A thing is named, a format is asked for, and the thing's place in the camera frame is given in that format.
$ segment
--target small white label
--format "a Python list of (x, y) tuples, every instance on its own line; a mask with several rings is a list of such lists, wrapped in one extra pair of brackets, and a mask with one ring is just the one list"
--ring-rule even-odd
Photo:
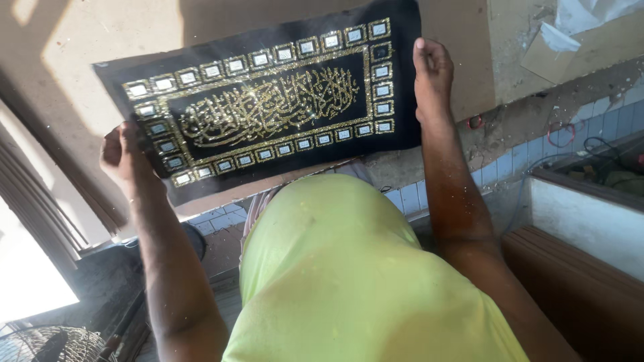
[(327, 48), (333, 48), (334, 46), (337, 46), (338, 44), (337, 35), (324, 38), (324, 43), (326, 44)]
[(252, 160), (251, 160), (250, 156), (240, 157), (240, 164), (241, 165), (250, 164), (251, 162), (252, 162)]
[(162, 79), (160, 81), (156, 81), (156, 88), (158, 90), (168, 90), (172, 88), (172, 82), (169, 79)]
[(163, 152), (168, 152), (168, 151), (172, 151), (173, 149), (175, 149), (175, 145), (172, 142), (166, 142), (166, 143), (162, 143), (161, 145), (159, 145), (159, 148)]
[(268, 64), (268, 63), (269, 63), (269, 58), (266, 56), (266, 54), (259, 54), (259, 55), (255, 55), (255, 56), (252, 58), (252, 61), (254, 61), (254, 62), (255, 62), (255, 65), (256, 65), (256, 66), (258, 66), (258, 65), (264, 65), (264, 64)]
[(385, 77), (389, 75), (389, 67), (388, 66), (382, 66), (380, 68), (375, 69), (375, 77)]
[(376, 95), (387, 95), (389, 94), (389, 86), (381, 86), (375, 89)]
[(208, 77), (217, 77), (222, 73), (219, 71), (219, 67), (215, 65), (215, 66), (210, 66), (210, 67), (206, 68), (205, 69), (205, 74)]
[(313, 52), (313, 42), (312, 41), (307, 41), (306, 43), (302, 43), (299, 45), (299, 48), (301, 49), (302, 53), (311, 53)]
[(243, 63), (241, 61), (232, 61), (229, 63), (231, 71), (238, 71), (243, 69)]
[(282, 49), (282, 50), (278, 51), (278, 58), (281, 61), (284, 61), (286, 59), (293, 58), (293, 55), (290, 53), (290, 49)]
[(139, 111), (139, 113), (141, 113), (141, 115), (143, 117), (147, 117), (147, 116), (151, 116), (151, 115), (155, 114), (155, 107), (154, 106), (145, 106), (145, 107), (139, 108), (138, 111)]
[(187, 182), (190, 182), (190, 176), (189, 175), (181, 175), (176, 178), (176, 183), (177, 184), (185, 184)]
[(387, 32), (387, 26), (385, 24), (376, 24), (373, 29), (374, 35), (382, 35)]
[(207, 177), (211, 175), (210, 169), (208, 167), (206, 168), (200, 168), (197, 173), (199, 174), (199, 177)]
[(150, 127), (150, 131), (152, 132), (153, 135), (163, 133), (163, 132), (166, 131), (166, 125), (165, 124), (155, 124), (154, 126)]
[(190, 72), (190, 73), (183, 73), (183, 74), (181, 74), (179, 77), (181, 78), (181, 81), (182, 81), (184, 84), (189, 84), (189, 83), (192, 83), (192, 82), (196, 82), (196, 80), (197, 80), (197, 78), (195, 78), (195, 77), (194, 77), (194, 73), (193, 73), (193, 72)]
[(181, 160), (181, 158), (178, 158), (178, 157), (177, 158), (172, 158), (172, 159), (168, 160), (168, 162), (167, 162), (167, 165), (170, 166), (170, 167), (179, 167), (182, 164), (184, 164), (184, 162)]
[(349, 133), (348, 129), (345, 129), (344, 131), (339, 131), (337, 133), (337, 139), (339, 139), (339, 140), (343, 140), (343, 139), (349, 138), (349, 137), (351, 137), (351, 133)]
[(231, 163), (229, 161), (224, 161), (224, 162), (218, 164), (217, 166), (219, 166), (219, 169), (222, 170), (222, 171), (225, 171), (225, 170), (227, 170), (227, 169), (232, 167)]
[(362, 39), (362, 32), (360, 29), (351, 30), (349, 32), (349, 41), (358, 41)]
[(389, 113), (389, 103), (378, 104), (378, 107), (377, 107), (376, 111), (378, 112), (378, 114), (380, 114), (380, 113)]
[(134, 86), (129, 89), (129, 92), (132, 93), (133, 96), (138, 97), (139, 95), (143, 95), (147, 93), (146, 86), (140, 85), (140, 86)]

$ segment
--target hand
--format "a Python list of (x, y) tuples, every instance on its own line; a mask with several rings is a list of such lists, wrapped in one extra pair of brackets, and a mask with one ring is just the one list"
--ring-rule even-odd
[(152, 166), (137, 145), (135, 122), (123, 122), (103, 138), (100, 147), (100, 168), (132, 201), (140, 190), (165, 193), (165, 186), (154, 174)]
[(416, 118), (421, 126), (427, 126), (435, 119), (451, 120), (454, 64), (447, 49), (441, 43), (418, 38), (413, 47), (413, 65), (416, 67)]

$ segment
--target wall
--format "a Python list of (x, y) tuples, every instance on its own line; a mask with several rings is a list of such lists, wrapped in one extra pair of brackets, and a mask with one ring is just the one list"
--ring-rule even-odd
[(531, 179), (534, 226), (644, 281), (644, 213)]

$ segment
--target forearm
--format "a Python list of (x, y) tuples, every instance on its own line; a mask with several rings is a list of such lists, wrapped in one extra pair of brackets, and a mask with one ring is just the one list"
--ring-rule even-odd
[(200, 261), (159, 185), (141, 189), (131, 202), (157, 337), (186, 330), (218, 313)]
[(488, 209), (469, 174), (458, 133), (447, 112), (424, 123), (422, 157), (436, 239), (491, 238), (493, 228)]

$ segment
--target blue wire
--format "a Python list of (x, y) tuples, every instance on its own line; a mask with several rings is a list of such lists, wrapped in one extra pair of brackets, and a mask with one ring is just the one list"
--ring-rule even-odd
[(561, 156), (576, 156), (580, 158), (586, 158), (584, 156), (577, 155), (576, 153), (573, 153), (573, 152), (570, 152), (570, 153), (566, 152), (566, 153), (560, 153), (559, 155), (551, 155), (551, 156), (539, 158), (533, 164), (528, 166), (528, 168), (523, 172), (523, 177), (521, 178), (521, 185), (519, 186), (519, 197), (516, 200), (515, 212), (512, 214), (512, 219), (510, 220), (510, 223), (507, 225), (506, 229), (503, 231), (503, 234), (507, 234), (507, 232), (510, 230), (510, 227), (512, 227), (512, 224), (515, 222), (516, 214), (519, 212), (519, 205), (521, 204), (521, 194), (523, 193), (523, 185), (526, 182), (528, 172), (530, 172), (532, 168), (534, 168), (537, 164), (540, 164), (543, 160), (547, 160), (548, 158), (552, 158), (552, 157), (561, 157)]

